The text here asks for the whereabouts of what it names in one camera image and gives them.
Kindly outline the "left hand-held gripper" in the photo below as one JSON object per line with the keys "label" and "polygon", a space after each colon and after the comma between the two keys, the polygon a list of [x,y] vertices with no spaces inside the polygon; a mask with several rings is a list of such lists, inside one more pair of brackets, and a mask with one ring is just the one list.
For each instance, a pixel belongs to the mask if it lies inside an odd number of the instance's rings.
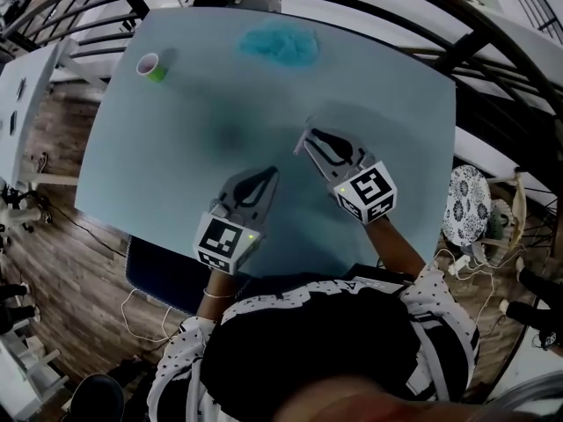
{"label": "left hand-held gripper", "polygon": [[211,269],[237,273],[264,237],[279,179],[276,166],[228,178],[201,216],[193,243],[195,259]]}

